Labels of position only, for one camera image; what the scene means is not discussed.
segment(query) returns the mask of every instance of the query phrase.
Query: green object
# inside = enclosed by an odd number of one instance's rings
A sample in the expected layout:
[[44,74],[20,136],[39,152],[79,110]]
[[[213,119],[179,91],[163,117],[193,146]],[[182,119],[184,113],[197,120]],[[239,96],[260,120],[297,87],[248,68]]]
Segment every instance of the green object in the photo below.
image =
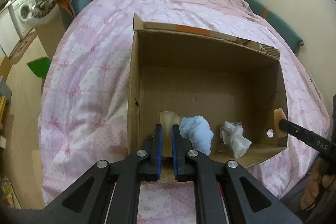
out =
[[40,78],[45,78],[48,74],[51,61],[48,57],[42,57],[27,63],[31,71]]

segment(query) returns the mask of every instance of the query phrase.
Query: crumpled paper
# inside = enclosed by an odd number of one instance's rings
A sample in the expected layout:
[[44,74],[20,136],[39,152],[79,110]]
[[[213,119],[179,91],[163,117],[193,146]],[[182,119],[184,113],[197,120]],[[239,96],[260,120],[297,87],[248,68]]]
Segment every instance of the crumpled paper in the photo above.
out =
[[230,137],[230,147],[233,150],[234,157],[242,157],[252,143],[243,136],[244,129],[242,123],[236,122],[232,124],[226,121],[223,128],[224,132],[221,132],[221,135],[224,144],[226,144],[228,137]]

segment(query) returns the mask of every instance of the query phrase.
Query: orange tape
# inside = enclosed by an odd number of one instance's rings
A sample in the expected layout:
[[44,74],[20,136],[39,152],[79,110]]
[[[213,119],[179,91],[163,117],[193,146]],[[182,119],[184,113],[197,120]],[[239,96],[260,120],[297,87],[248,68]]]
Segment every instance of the orange tape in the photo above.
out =
[[175,31],[177,31],[177,32],[188,32],[188,33],[210,36],[210,31],[209,30],[196,28],[196,27],[190,27],[190,26],[176,25],[175,26]]
[[268,8],[265,8],[265,10],[264,10],[264,12],[263,12],[263,14],[262,14],[262,18],[266,18],[267,17],[267,15],[268,15],[268,12],[269,12],[270,10],[268,9]]

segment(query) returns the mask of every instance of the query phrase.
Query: bed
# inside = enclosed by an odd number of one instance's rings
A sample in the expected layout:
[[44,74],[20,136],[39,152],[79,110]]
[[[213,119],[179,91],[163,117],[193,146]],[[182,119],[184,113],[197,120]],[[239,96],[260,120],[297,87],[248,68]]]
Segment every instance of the bed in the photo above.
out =
[[[39,142],[46,204],[100,159],[127,154],[132,19],[195,26],[278,48],[288,119],[325,136],[323,98],[280,35],[243,0],[94,0],[75,17],[53,57],[42,95]],[[316,152],[296,138],[249,172],[281,198],[306,174]],[[191,183],[142,185],[138,223],[195,223]]]

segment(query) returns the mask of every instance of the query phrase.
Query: metal rivet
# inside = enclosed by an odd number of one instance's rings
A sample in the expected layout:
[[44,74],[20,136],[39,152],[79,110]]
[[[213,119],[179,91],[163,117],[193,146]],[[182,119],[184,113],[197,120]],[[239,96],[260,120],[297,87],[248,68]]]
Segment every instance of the metal rivet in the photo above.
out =
[[97,162],[97,167],[98,168],[105,168],[107,166],[107,161],[106,160],[100,160]]
[[138,150],[138,151],[136,152],[136,155],[137,155],[138,157],[144,157],[144,156],[147,155],[147,151],[146,151],[146,150]]
[[236,168],[238,166],[238,163],[234,160],[229,160],[227,162],[227,166],[229,166],[230,168]]
[[188,155],[190,157],[196,157],[196,156],[198,156],[198,152],[196,150],[189,150]]

